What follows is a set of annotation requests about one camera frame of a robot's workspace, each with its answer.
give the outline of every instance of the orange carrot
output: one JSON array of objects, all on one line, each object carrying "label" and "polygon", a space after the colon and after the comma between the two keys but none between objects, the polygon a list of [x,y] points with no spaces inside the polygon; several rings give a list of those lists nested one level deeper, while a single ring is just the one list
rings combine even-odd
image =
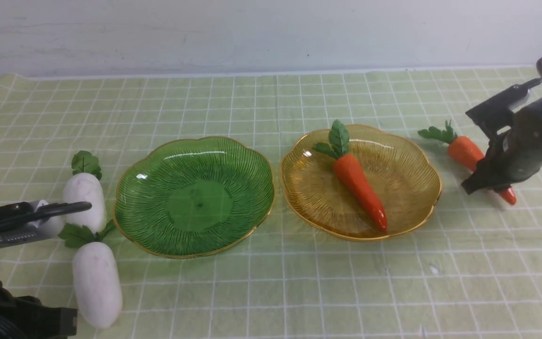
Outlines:
[{"label": "orange carrot", "polygon": [[[449,156],[472,172],[476,171],[476,164],[478,161],[484,158],[484,153],[469,137],[458,136],[457,133],[453,131],[450,122],[445,122],[444,131],[432,126],[428,129],[417,131],[417,133],[423,138],[436,139],[449,144],[449,147],[447,148]],[[510,205],[516,204],[516,195],[511,187],[502,191],[496,191],[496,193]]]},{"label": "orange carrot", "polygon": [[365,178],[357,158],[348,153],[349,141],[348,130],[339,120],[335,120],[329,131],[329,144],[316,143],[313,150],[336,159],[333,170],[338,180],[355,196],[379,229],[386,232],[388,224],[382,201]]}]

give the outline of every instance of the gold plate rim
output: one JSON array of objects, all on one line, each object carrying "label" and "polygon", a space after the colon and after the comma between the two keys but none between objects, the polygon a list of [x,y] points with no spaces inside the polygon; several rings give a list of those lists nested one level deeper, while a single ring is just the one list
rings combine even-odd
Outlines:
[{"label": "gold plate rim", "polygon": [[[141,244],[139,244],[138,242],[136,242],[135,240],[133,240],[133,238],[131,238],[130,236],[128,236],[125,231],[123,231],[121,228],[120,228],[120,224],[119,222],[116,220],[116,206],[118,204],[118,196],[119,196],[119,183],[120,181],[127,175],[127,172],[129,172],[129,170],[131,170],[133,167],[139,165],[140,163],[142,163],[143,161],[145,161],[146,159],[148,159],[148,157],[150,157],[154,152],[156,152],[157,150],[159,150],[160,148],[163,148],[165,146],[168,146],[169,144],[173,144],[175,142],[179,142],[179,141],[202,141],[202,140],[205,140],[205,139],[226,139],[226,140],[229,140],[229,141],[232,141],[232,142],[235,142],[236,144],[239,144],[240,146],[242,146],[243,148],[247,149],[247,150],[250,150],[251,152],[254,152],[256,154],[258,154],[259,156],[261,156],[265,162],[267,163],[267,166],[269,167],[269,170],[271,170],[271,186],[273,187],[273,198],[271,199],[271,204],[269,204],[269,209],[267,210],[267,213],[261,218],[260,222],[256,225],[254,225],[254,227],[247,233],[247,234],[244,234],[244,236],[242,236],[241,238],[239,238],[238,240],[232,242],[231,244],[229,245],[226,245],[224,247],[221,247],[220,249],[216,249],[216,250],[213,250],[213,251],[208,251],[208,252],[204,252],[204,253],[196,253],[196,254],[193,254],[193,255],[184,255],[184,256],[179,256],[179,255],[164,255],[162,253],[156,253],[152,250],[149,250],[147,248],[145,248],[144,246],[142,246]],[[158,146],[157,148],[154,148],[151,152],[148,153],[148,155],[146,155],[144,158],[142,158],[141,160],[139,161],[136,161],[135,163],[133,163],[133,165],[129,166],[124,172],[123,174],[120,176],[119,178],[119,181],[118,183],[116,184],[116,193],[115,193],[115,196],[114,196],[114,207],[112,208],[112,220],[114,221],[114,225],[116,226],[116,229],[118,230],[118,232],[120,234],[122,234],[125,238],[127,238],[127,240],[131,241],[133,244],[137,245],[137,247],[139,247],[140,249],[142,249],[143,251],[145,251],[146,253],[149,253],[151,255],[155,255],[155,256],[158,256],[160,258],[166,258],[166,259],[193,259],[193,258],[201,258],[201,257],[204,257],[204,256],[211,256],[211,255],[215,255],[217,253],[220,253],[222,251],[226,251],[232,247],[234,247],[235,245],[239,244],[241,241],[245,240],[246,238],[248,238],[252,233],[254,233],[254,231],[258,228],[258,226],[260,226],[263,221],[265,221],[267,219],[267,217],[271,214],[271,211],[273,211],[273,207],[275,206],[275,201],[276,201],[276,190],[277,190],[277,187],[275,187],[275,180],[273,180],[273,178],[275,177],[275,174],[273,173],[273,166],[271,166],[271,162],[269,161],[269,159],[267,159],[267,157],[264,156],[264,154],[258,152],[257,150],[254,150],[246,145],[244,145],[243,143],[235,140],[235,139],[232,139],[230,137],[223,137],[223,136],[211,136],[211,137],[201,137],[199,139],[177,139],[177,140],[173,140],[173,141],[169,141],[169,142],[166,142],[164,144],[161,144],[160,146]]]},{"label": "gold plate rim", "polygon": [[386,239],[389,239],[389,238],[394,238],[396,236],[407,234],[407,233],[412,232],[412,231],[414,231],[416,229],[419,229],[422,225],[427,223],[428,220],[430,219],[430,217],[432,217],[432,214],[434,214],[434,210],[436,209],[436,204],[438,203],[438,201],[439,201],[439,199],[440,199],[440,197],[441,197],[441,195],[443,193],[443,179],[441,178],[440,174],[438,173],[438,171],[436,170],[434,165],[432,165],[432,163],[430,162],[430,159],[426,155],[426,152],[424,152],[422,150],[422,148],[419,147],[418,144],[416,144],[415,142],[407,139],[406,137],[401,137],[400,135],[395,135],[395,134],[392,134],[392,133],[388,133],[386,131],[382,131],[382,129],[377,129],[377,128],[373,127],[373,126],[363,125],[363,124],[349,124],[349,125],[345,125],[345,127],[346,128],[348,128],[348,127],[363,127],[363,128],[366,128],[366,129],[372,129],[373,131],[378,132],[378,133],[383,133],[385,135],[389,135],[390,137],[396,137],[398,139],[402,139],[405,142],[413,145],[414,148],[416,148],[420,152],[420,154],[423,155],[424,159],[426,160],[426,164],[428,166],[430,166],[430,168],[432,168],[432,171],[434,171],[436,173],[437,177],[438,177],[438,194],[437,194],[437,197],[436,197],[435,201],[430,206],[430,211],[428,211],[428,215],[426,215],[424,220],[420,221],[419,224],[417,224],[417,225],[415,225],[415,226],[413,226],[413,227],[411,227],[411,228],[409,228],[407,230],[399,232],[399,233],[386,234],[384,236],[374,236],[372,238],[358,238],[358,237],[355,237],[355,236],[348,236],[348,235],[340,234],[338,232],[333,232],[331,230],[327,230],[324,227],[322,227],[321,225],[318,225],[317,223],[315,223],[314,221],[311,221],[311,220],[307,219],[302,214],[300,214],[297,210],[295,210],[294,206],[290,202],[290,199],[288,199],[288,195],[286,194],[286,184],[284,183],[284,179],[283,179],[284,177],[282,175],[283,168],[284,168],[284,162],[286,161],[286,158],[288,158],[288,156],[290,154],[292,154],[292,152],[295,152],[296,147],[298,146],[298,144],[301,141],[303,141],[303,139],[305,139],[306,137],[308,137],[312,133],[320,133],[320,132],[323,132],[323,131],[326,131],[326,132],[329,133],[330,129],[315,129],[314,131],[310,131],[309,133],[303,135],[302,137],[300,137],[294,143],[294,146],[292,146],[292,149],[290,149],[290,151],[288,153],[286,153],[286,155],[284,155],[284,157],[282,157],[282,159],[281,159],[281,161],[279,163],[279,168],[278,168],[279,186],[281,187],[281,191],[282,191],[282,195],[284,197],[284,200],[286,201],[288,206],[290,206],[290,209],[292,210],[292,212],[294,212],[301,219],[306,221],[309,225],[315,227],[316,229],[322,230],[323,232],[326,232],[327,234],[331,234],[331,235],[333,235],[333,236],[335,236],[337,238],[340,238],[340,239],[350,240],[350,241],[358,241],[358,242],[372,242],[372,241],[381,241],[381,240],[386,240]]}]

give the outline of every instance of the green grid tablecloth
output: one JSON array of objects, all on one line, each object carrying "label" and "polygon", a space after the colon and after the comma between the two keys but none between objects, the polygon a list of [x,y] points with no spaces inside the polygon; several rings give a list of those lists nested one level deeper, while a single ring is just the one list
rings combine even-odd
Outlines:
[{"label": "green grid tablecloth", "polygon": [[[304,133],[368,124],[427,150],[444,191],[427,225],[394,240],[355,243],[314,230],[282,197],[247,240],[208,258],[148,255],[114,231],[123,311],[109,330],[80,318],[79,339],[542,339],[542,172],[518,203],[466,196],[466,171],[418,129],[453,120],[486,147],[464,112],[535,76],[531,68],[260,77],[0,78],[0,205],[57,202],[77,150],[100,159],[108,208],[123,170],[178,138],[232,137],[274,168]],[[533,98],[542,95],[542,86]],[[16,296],[75,307],[59,240],[0,250]]]}]

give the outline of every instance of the white radish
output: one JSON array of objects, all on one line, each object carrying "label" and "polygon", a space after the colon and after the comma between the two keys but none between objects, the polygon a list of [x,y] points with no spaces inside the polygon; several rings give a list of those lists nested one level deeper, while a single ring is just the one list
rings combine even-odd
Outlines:
[{"label": "white radish", "polygon": [[64,187],[64,202],[90,202],[92,207],[83,212],[66,215],[66,222],[85,225],[91,232],[101,232],[106,226],[106,206],[104,191],[99,180],[90,173],[78,173],[72,176]]},{"label": "white radish", "polygon": [[122,290],[114,254],[103,242],[83,245],[72,262],[77,304],[81,315],[94,328],[114,324],[122,309]]},{"label": "white radish", "polygon": [[90,202],[83,212],[66,215],[67,224],[58,234],[66,247],[78,249],[72,261],[72,276],[78,310],[88,324],[105,329],[114,324],[122,309],[122,290],[114,254],[101,242],[115,228],[106,223],[104,192],[99,160],[79,151],[71,162],[72,178],[64,187],[64,202]]}]

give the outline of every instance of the carrot top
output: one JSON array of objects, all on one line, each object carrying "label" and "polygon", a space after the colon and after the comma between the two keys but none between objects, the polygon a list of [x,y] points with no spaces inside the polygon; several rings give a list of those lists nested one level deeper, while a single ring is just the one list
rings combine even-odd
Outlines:
[{"label": "carrot top", "polygon": [[458,138],[457,133],[453,130],[453,127],[451,127],[450,120],[445,122],[445,130],[430,126],[428,129],[420,129],[417,133],[424,139],[435,139],[445,142],[446,144],[450,144]]},{"label": "carrot top", "polygon": [[340,120],[334,120],[332,128],[329,131],[329,144],[318,142],[312,148],[334,159],[338,159],[348,154],[350,135],[348,129]]}]

